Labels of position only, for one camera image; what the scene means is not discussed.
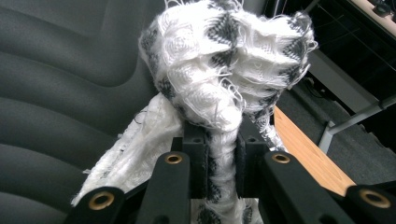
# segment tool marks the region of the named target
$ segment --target gray padded seat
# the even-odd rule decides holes
[[[63,223],[156,94],[137,38],[163,0],[0,0],[0,223]]]

